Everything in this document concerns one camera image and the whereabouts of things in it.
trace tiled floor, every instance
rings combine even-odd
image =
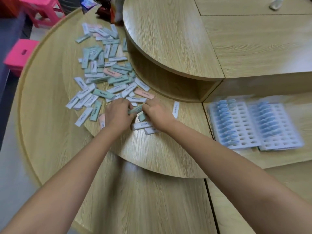
[[[32,28],[30,39],[41,40],[48,29]],[[12,99],[18,79],[10,76],[6,84],[5,95],[1,104],[2,112],[10,112]],[[0,231],[6,226],[13,215],[38,188],[26,172],[26,164],[16,137],[17,107],[13,104],[8,123],[0,146]]]

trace person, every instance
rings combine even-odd
[[[112,143],[131,125],[133,106],[122,98],[105,109],[106,126],[51,177],[1,234],[67,233]],[[312,233],[312,206],[263,169],[176,120],[156,98],[143,111],[179,143],[256,233]]]

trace left arm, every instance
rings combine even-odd
[[[1,234],[67,233],[112,143],[136,116],[128,108],[123,98],[108,105],[106,127],[29,198]]]

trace plastic stool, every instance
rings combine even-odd
[[[29,56],[38,43],[39,41],[35,40],[19,39],[5,58],[4,64],[6,64],[16,76],[20,77]]]
[[[64,14],[58,0],[20,0],[20,1],[25,8],[26,14],[29,15],[30,19],[32,20],[36,28],[39,28],[39,25],[46,26],[55,25],[61,19],[56,15],[55,11],[62,12]],[[37,13],[40,13],[40,15],[43,18],[49,18],[50,21],[35,19]]]

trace red object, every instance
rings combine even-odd
[[[0,0],[0,18],[17,17],[20,9],[19,0]]]
[[[34,26],[39,28],[39,25],[53,26],[55,25],[61,18],[56,15],[57,12],[62,12],[63,16],[65,16],[64,12],[61,9],[60,3],[58,0],[20,0],[22,5],[25,8],[25,12],[29,15],[32,20]],[[43,17],[42,20],[35,19],[37,13]]]
[[[4,60],[9,69],[18,77],[28,61],[29,56],[39,42],[29,39],[19,39]]]

